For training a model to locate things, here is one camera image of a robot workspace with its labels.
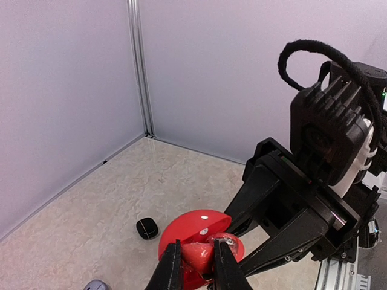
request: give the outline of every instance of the cable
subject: cable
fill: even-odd
[[[278,59],[279,75],[285,82],[287,82],[290,86],[297,89],[298,91],[303,90],[304,87],[299,85],[295,80],[289,77],[288,73],[286,72],[288,58],[297,51],[308,51],[310,53],[319,53],[323,54],[324,56],[327,56],[328,58],[336,62],[338,65],[340,65],[358,86],[362,87],[363,97],[365,101],[369,104],[373,119],[372,121],[374,123],[373,125],[375,131],[370,145],[371,151],[374,151],[379,145],[380,138],[383,133],[383,122],[382,114],[379,109],[379,103],[376,99],[373,90],[371,89],[367,76],[357,67],[355,63],[349,60],[349,58],[347,58],[344,53],[335,49],[334,47],[331,47],[330,45],[325,44],[321,41],[300,39],[286,44],[284,50],[280,53]],[[324,79],[324,77],[326,76],[324,75],[325,72],[326,66],[324,68],[322,67],[320,71],[319,80],[321,77],[322,79]]]

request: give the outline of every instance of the white panel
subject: white panel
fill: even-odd
[[[125,0],[1,1],[0,237],[142,132]]]
[[[140,11],[156,135],[230,159],[269,136],[288,146],[287,42],[321,40],[387,69],[385,0],[141,0]],[[289,74],[312,85],[324,60],[297,53]]]

